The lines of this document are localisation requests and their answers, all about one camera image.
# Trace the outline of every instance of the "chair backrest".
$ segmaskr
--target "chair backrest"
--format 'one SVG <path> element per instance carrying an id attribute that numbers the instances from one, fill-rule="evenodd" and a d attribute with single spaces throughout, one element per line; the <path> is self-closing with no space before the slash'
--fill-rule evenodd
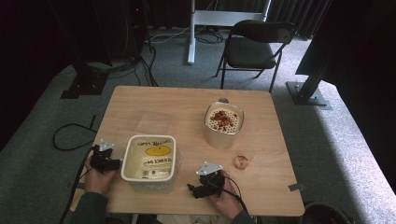
<path id="1" fill-rule="evenodd" d="M 240 21 L 233 26 L 229 37 L 241 35 L 262 43 L 289 44 L 296 34 L 296 26 L 290 22 Z"/>

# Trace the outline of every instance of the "table top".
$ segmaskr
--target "table top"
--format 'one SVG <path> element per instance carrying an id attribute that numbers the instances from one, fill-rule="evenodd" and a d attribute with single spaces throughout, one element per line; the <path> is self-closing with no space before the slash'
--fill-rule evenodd
<path id="1" fill-rule="evenodd" d="M 205 140 L 205 112 L 219 98 L 239 106 L 244 124 L 231 148 L 217 149 Z M 116 175 L 107 194 L 110 213 L 216 215 L 207 199 L 195 199 L 187 184 L 200 186 L 196 174 L 205 161 L 221 164 L 236 182 L 253 216 L 290 216 L 304 213 L 290 157 L 272 97 L 266 91 L 236 91 L 118 86 L 108 104 L 95 144 L 115 144 L 113 159 L 123 158 L 129 139 L 141 133 L 175 137 L 181 167 L 168 193 L 141 193 Z M 233 167 L 238 147 L 253 147 L 254 160 L 246 170 Z M 71 210 L 83 194 L 77 189 Z"/>

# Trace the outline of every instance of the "person's hand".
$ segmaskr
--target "person's hand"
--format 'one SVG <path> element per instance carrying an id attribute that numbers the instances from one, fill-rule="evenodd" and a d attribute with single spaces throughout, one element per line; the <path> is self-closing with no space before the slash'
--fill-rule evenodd
<path id="1" fill-rule="evenodd" d="M 233 194 L 236 194 L 233 185 L 231 185 L 230 177 L 225 171 L 220 171 L 226 178 L 224 180 L 224 189 L 227 189 Z M 213 205 L 226 217 L 233 219 L 242 211 L 241 204 L 235 199 L 235 197 L 225 191 L 223 191 L 220 197 L 211 195 L 207 199 L 213 203 Z"/>
<path id="2" fill-rule="evenodd" d="M 91 157 L 89 157 L 84 164 L 88 171 L 88 173 L 85 174 L 84 176 L 85 192 L 106 194 L 110 187 L 111 180 L 113 179 L 117 171 L 115 170 L 109 171 L 102 175 L 97 170 L 92 169 L 90 162 L 91 162 Z"/>

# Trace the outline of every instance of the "gray carpet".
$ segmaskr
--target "gray carpet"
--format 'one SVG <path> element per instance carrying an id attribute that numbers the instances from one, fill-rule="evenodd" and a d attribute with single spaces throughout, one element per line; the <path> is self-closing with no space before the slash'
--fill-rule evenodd
<path id="1" fill-rule="evenodd" d="M 223 45 L 197 42 L 195 64 L 187 65 L 188 43 L 187 38 L 181 37 L 153 44 L 155 80 L 162 87 L 218 89 L 220 78 L 212 76 Z M 356 223 L 396 223 L 396 197 L 337 89 L 325 82 L 319 86 L 332 110 L 295 105 L 290 97 L 285 82 L 306 80 L 306 76 L 295 76 L 294 72 L 309 43 L 295 38 L 285 48 L 272 92 L 294 172 L 298 182 L 306 186 L 301 191 L 303 200 L 330 203 Z M 147 47 L 142 55 L 147 63 L 151 62 L 153 52 Z M 252 79 L 253 73 L 228 73 L 224 87 L 268 91 L 272 72 L 265 71 L 258 79 Z M 135 70 L 110 74 L 101 95 L 81 95 L 69 100 L 61 100 L 60 96 L 76 76 L 73 67 L 65 68 L 52 80 L 0 154 L 0 223 L 59 223 L 89 147 L 60 151 L 52 144 L 53 134 L 68 123 L 92 125 L 97 130 L 114 88 L 147 86 L 146 74 L 140 63 Z M 91 131 L 67 127 L 57 134 L 56 143 L 75 147 L 94 137 Z M 285 217 L 263 219 L 266 223 L 290 221 Z"/>

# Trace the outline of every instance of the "black chair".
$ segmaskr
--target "black chair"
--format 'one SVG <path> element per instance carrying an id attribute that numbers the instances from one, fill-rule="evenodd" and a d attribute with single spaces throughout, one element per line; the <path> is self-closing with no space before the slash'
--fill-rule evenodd
<path id="1" fill-rule="evenodd" d="M 224 87 L 226 70 L 260 71 L 275 68 L 269 92 L 276 79 L 277 69 L 282 58 L 282 49 L 288 45 L 296 34 L 296 27 L 289 22 L 240 21 L 231 29 L 218 71 L 222 70 L 221 86 Z M 279 43 L 280 47 L 273 53 L 270 43 Z"/>

